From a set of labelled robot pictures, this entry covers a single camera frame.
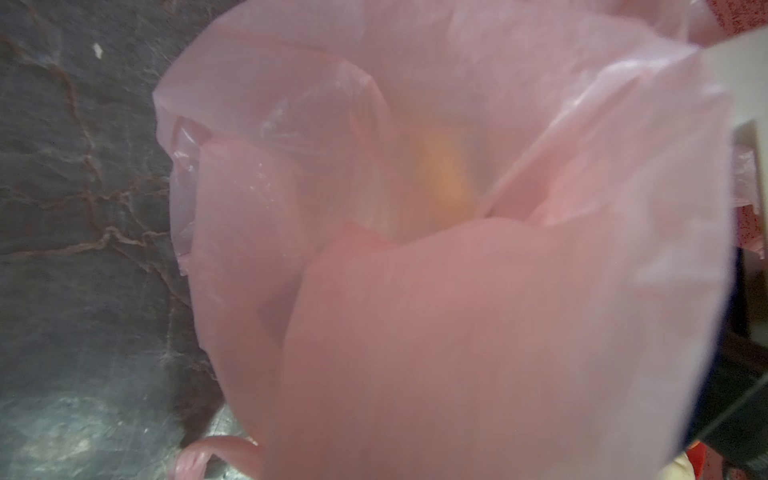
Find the fake yellow banana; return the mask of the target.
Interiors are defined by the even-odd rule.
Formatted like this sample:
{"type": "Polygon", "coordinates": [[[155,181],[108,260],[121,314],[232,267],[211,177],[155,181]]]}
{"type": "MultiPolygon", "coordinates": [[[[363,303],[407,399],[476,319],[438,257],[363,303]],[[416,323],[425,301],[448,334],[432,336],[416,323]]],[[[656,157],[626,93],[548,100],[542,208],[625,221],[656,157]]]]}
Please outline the fake yellow banana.
{"type": "Polygon", "coordinates": [[[477,187],[469,155],[455,129],[424,126],[418,136],[418,175],[440,228],[474,216],[477,187]]]}

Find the pink plastic bag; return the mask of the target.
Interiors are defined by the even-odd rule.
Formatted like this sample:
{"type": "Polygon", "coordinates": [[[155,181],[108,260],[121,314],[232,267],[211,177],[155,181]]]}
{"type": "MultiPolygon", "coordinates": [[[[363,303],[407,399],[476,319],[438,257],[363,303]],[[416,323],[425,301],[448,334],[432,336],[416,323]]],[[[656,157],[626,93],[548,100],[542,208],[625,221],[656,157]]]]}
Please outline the pink plastic bag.
{"type": "Polygon", "coordinates": [[[253,479],[652,479],[731,287],[730,100],[687,1],[246,1],[154,92],[253,479]],[[457,131],[440,228],[418,132],[457,131]]]}

